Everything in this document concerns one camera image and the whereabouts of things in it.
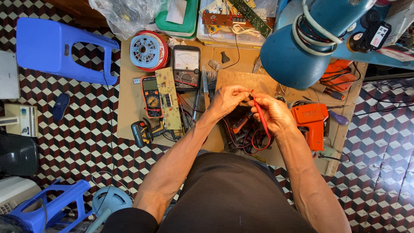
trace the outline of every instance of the multimeter screen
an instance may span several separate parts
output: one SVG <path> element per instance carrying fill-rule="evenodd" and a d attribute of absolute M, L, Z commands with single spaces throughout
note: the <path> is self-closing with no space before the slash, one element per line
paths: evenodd
<path fill-rule="evenodd" d="M 158 89 L 156 79 L 144 81 L 144 82 L 142 82 L 142 86 L 144 87 L 144 91 L 157 90 Z"/>

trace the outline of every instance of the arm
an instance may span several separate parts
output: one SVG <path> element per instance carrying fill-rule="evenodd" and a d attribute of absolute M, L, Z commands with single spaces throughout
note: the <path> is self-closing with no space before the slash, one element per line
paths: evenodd
<path fill-rule="evenodd" d="M 351 232 L 341 205 L 320 175 L 286 104 L 262 93 L 255 97 L 282 154 L 298 211 L 318 232 Z M 255 107 L 252 112 L 258 119 Z"/>
<path fill-rule="evenodd" d="M 158 160 L 145 177 L 133 207 L 150 213 L 160 224 L 164 212 L 188 175 L 214 125 L 247 98 L 247 88 L 223 86 L 195 126 Z"/>

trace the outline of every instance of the spool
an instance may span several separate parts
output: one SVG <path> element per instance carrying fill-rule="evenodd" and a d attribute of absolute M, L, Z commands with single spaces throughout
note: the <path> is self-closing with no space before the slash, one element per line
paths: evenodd
<path fill-rule="evenodd" d="M 154 72 L 167 65 L 170 59 L 170 50 L 157 33 L 141 31 L 135 34 L 131 40 L 130 59 L 139 69 Z"/>

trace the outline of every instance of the slipper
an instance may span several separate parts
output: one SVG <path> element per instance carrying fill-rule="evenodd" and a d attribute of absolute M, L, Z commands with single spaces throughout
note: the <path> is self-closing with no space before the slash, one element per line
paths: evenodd
<path fill-rule="evenodd" d="M 65 110 L 69 106 L 70 96 L 62 93 L 58 96 L 55 105 L 53 106 L 53 119 L 60 121 L 65 115 Z"/>

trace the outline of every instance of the purple screwdriver handle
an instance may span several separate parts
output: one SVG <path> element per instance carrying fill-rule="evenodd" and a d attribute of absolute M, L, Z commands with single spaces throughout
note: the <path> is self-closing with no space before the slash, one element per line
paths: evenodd
<path fill-rule="evenodd" d="M 335 119 L 336 122 L 338 122 L 338 124 L 340 125 L 346 125 L 348 124 L 349 120 L 348 118 L 342 116 L 342 115 L 338 115 L 337 113 L 335 113 L 334 111 L 331 111 L 331 116 Z"/>

